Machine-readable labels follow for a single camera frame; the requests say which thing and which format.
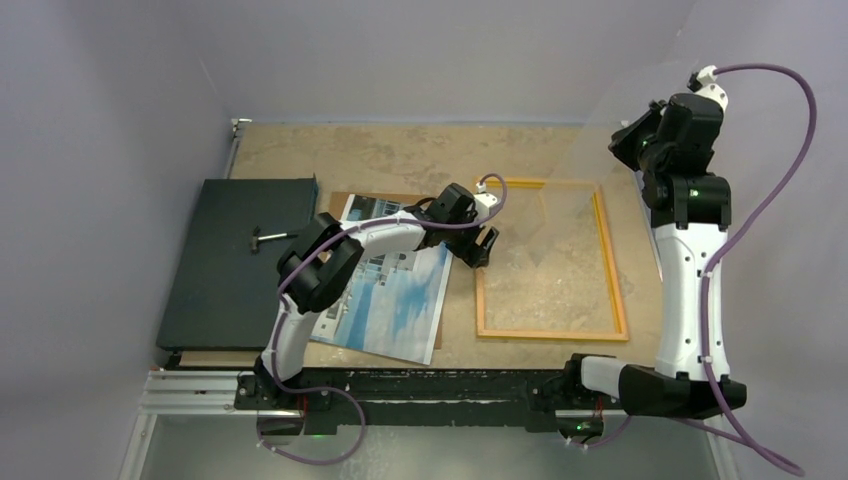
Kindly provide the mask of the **aluminium profile rail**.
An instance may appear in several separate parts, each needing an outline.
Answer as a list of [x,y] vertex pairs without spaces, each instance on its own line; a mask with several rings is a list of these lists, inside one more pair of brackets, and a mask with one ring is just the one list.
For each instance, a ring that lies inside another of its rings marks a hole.
[[[263,417],[255,411],[238,410],[234,406],[237,377],[247,373],[250,372],[156,371],[149,375],[146,382],[142,407],[157,414],[242,414]],[[621,405],[617,405],[618,410],[609,414],[622,414]],[[269,417],[301,415],[303,414],[286,410]]]

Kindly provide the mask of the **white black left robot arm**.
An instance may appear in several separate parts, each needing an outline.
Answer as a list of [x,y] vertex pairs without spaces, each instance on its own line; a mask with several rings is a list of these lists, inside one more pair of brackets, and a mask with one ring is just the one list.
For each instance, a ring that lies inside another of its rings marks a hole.
[[329,213],[315,216],[277,262],[279,309],[255,366],[256,375],[263,377],[260,397],[275,409],[295,402],[294,377],[304,367],[312,329],[342,298],[361,261],[443,245],[468,267],[486,267],[499,235],[486,224],[507,198],[506,186],[495,195],[483,181],[473,191],[452,183],[435,198],[377,218],[340,221]]

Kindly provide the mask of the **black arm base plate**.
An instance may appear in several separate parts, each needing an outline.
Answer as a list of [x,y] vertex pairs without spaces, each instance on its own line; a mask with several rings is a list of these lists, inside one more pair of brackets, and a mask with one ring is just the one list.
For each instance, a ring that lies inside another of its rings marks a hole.
[[340,426],[516,427],[530,433],[602,429],[618,410],[576,384],[566,369],[306,367],[275,387],[255,372],[237,377],[234,406],[263,417],[302,413],[308,435]]

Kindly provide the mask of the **small black hammer tool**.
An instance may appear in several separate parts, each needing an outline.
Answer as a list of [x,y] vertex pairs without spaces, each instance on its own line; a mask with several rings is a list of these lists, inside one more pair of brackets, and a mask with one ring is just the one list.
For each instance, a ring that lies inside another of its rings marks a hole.
[[249,243],[249,251],[252,255],[256,255],[260,252],[260,245],[262,243],[296,238],[299,235],[300,235],[300,233],[298,231],[262,235],[261,234],[261,228],[259,226],[257,226],[253,229],[252,234],[251,234],[250,243]]

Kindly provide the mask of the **dark blue flat box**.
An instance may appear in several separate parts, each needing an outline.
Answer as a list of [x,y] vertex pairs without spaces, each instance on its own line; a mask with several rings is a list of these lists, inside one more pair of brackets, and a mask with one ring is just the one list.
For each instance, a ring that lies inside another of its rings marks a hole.
[[155,344],[171,351],[260,351],[277,318],[277,262],[294,238],[260,245],[262,235],[294,232],[313,218],[315,178],[207,179],[189,224]]

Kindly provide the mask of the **clear acrylic sheet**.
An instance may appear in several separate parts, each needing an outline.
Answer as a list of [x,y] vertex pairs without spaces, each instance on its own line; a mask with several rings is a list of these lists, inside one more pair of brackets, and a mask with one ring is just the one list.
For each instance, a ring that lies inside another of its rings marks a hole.
[[616,159],[609,144],[614,133],[634,125],[649,110],[650,102],[662,101],[672,92],[669,87],[610,88],[553,166],[541,175],[542,187],[521,194],[507,209],[512,217],[505,221],[506,238],[534,266],[547,260],[555,245],[577,239],[593,209],[593,195],[610,193],[618,175],[625,180],[625,196],[636,204],[636,219],[648,225],[648,208],[640,193],[645,175]]

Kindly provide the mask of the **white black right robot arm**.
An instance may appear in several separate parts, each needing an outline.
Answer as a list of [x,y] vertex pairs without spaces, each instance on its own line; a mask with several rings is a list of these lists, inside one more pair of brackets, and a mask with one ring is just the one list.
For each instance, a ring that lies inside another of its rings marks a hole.
[[633,416],[703,420],[743,407],[724,351],[719,253],[732,221],[729,182],[708,170],[728,105],[715,87],[653,101],[612,134],[608,149],[642,175],[663,284],[663,331],[652,367],[575,354],[564,399],[584,407],[599,394]]

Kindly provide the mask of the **building and sky photo print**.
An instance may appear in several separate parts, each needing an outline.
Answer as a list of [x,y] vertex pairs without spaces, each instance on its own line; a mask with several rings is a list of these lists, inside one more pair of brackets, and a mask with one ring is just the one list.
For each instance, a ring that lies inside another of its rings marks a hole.
[[360,262],[342,298],[317,320],[311,339],[428,365],[452,260],[440,244]]

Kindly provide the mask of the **wooden picture frame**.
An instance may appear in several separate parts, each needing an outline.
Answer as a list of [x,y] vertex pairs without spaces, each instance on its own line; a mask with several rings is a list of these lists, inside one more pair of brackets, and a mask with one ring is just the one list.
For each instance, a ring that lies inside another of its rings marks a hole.
[[599,235],[605,282],[612,312],[613,331],[578,332],[550,330],[498,330],[486,327],[486,291],[485,275],[482,269],[475,271],[475,327],[476,336],[482,339],[503,340],[544,340],[566,342],[605,342],[625,343],[630,340],[630,332],[620,287],[618,266],[612,245],[603,189],[599,183],[586,180],[544,180],[537,178],[505,177],[502,189],[511,188],[541,191],[546,186],[585,189],[591,192],[590,203],[593,208],[596,228]]

